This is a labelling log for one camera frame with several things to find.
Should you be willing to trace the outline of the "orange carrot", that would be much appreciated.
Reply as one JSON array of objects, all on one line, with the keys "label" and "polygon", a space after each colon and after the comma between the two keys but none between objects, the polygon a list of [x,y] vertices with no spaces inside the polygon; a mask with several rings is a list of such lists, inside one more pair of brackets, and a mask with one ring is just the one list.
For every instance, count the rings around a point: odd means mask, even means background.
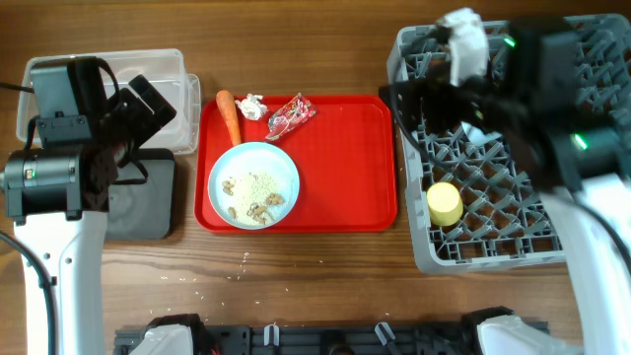
[{"label": "orange carrot", "polygon": [[227,90],[221,90],[216,95],[216,103],[227,126],[231,143],[234,146],[240,145],[242,137],[234,96]]}]

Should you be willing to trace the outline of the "yellow cup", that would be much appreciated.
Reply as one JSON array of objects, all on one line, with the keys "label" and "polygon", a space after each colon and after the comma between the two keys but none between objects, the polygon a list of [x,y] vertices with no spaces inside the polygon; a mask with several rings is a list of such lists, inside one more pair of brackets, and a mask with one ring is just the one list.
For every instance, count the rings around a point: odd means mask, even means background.
[{"label": "yellow cup", "polygon": [[448,227],[459,221],[463,203],[459,190],[449,182],[436,182],[427,192],[431,221],[440,227]]}]

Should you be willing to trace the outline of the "white tissue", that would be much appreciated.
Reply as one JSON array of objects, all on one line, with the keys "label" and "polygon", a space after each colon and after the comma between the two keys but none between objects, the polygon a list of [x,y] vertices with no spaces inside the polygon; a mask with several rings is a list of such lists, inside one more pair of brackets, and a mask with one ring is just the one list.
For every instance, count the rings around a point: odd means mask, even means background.
[{"label": "white tissue", "polygon": [[247,94],[243,100],[235,100],[235,104],[246,119],[257,121],[268,112],[268,107],[262,100],[263,95]]}]

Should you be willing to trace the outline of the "red snack wrapper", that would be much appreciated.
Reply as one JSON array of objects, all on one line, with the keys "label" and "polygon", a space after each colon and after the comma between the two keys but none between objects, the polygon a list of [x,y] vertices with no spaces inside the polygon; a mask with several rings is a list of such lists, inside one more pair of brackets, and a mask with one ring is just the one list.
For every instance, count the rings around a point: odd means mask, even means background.
[{"label": "red snack wrapper", "polygon": [[266,141],[276,141],[317,114],[316,106],[301,93],[284,104],[268,120]]}]

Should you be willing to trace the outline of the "light blue plate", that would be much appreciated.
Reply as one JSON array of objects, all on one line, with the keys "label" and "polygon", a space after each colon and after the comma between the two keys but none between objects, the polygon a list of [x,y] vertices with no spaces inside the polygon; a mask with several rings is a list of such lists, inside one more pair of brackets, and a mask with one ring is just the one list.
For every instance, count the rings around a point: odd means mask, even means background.
[{"label": "light blue plate", "polygon": [[[232,222],[224,210],[226,198],[221,196],[221,182],[246,173],[267,173],[283,185],[281,191],[287,202],[271,225],[248,227],[238,224]],[[301,183],[297,166],[288,154],[271,144],[250,142],[235,146],[221,155],[212,166],[204,186],[211,207],[221,221],[239,230],[255,231],[278,227],[289,216],[300,195]]]}]

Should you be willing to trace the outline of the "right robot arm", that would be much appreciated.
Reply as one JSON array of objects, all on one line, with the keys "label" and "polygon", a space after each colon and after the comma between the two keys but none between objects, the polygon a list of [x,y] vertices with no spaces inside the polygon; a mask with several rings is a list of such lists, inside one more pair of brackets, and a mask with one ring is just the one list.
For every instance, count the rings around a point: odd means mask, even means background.
[{"label": "right robot arm", "polygon": [[563,262],[583,343],[492,309],[477,354],[630,350],[630,46],[623,18],[483,22],[470,9],[402,29],[380,95],[399,125],[414,258],[427,274]]}]

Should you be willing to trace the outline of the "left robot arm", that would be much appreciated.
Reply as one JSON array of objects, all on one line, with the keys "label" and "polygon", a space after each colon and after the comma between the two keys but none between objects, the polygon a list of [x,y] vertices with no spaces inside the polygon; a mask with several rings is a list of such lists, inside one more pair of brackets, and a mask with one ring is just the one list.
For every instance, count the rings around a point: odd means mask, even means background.
[{"label": "left robot arm", "polygon": [[35,64],[24,86],[37,112],[22,149],[1,173],[12,234],[22,257],[27,349],[32,354],[102,354],[102,256],[109,191],[132,166],[143,185],[146,143],[175,108],[143,75],[120,85],[96,56]]}]

